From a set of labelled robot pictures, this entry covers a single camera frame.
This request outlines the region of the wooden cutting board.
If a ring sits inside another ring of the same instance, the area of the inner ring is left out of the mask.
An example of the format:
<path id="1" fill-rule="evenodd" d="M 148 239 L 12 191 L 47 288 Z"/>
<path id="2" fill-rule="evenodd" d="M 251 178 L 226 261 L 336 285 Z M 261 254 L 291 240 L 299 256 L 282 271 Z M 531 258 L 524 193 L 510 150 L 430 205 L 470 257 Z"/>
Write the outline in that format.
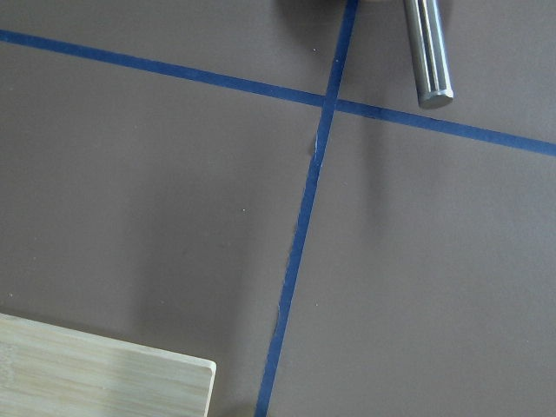
<path id="1" fill-rule="evenodd" d="M 1 316 L 3 416 L 205 416 L 216 364 Z"/>

